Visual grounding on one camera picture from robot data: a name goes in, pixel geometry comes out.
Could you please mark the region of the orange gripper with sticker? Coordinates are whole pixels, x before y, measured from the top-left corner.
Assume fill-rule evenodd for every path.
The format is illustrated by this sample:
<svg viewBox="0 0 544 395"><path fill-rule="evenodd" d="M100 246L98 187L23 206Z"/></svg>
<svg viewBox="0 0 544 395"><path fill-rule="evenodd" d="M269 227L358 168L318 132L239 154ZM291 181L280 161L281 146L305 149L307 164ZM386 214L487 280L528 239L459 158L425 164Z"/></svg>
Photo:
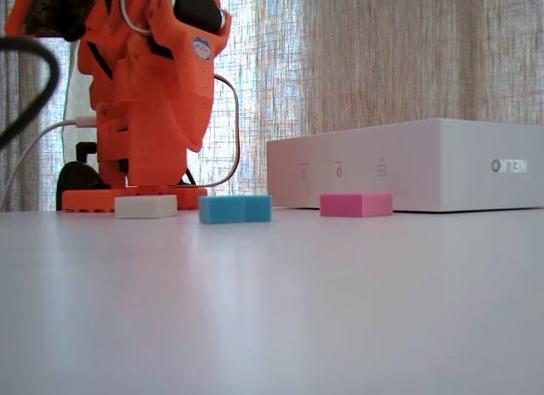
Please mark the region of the orange gripper with sticker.
<svg viewBox="0 0 544 395"><path fill-rule="evenodd" d="M213 106L213 60L226 46L230 15L220 0L150 0L147 43L174 64L180 89L182 129L188 148L199 151Z"/></svg>

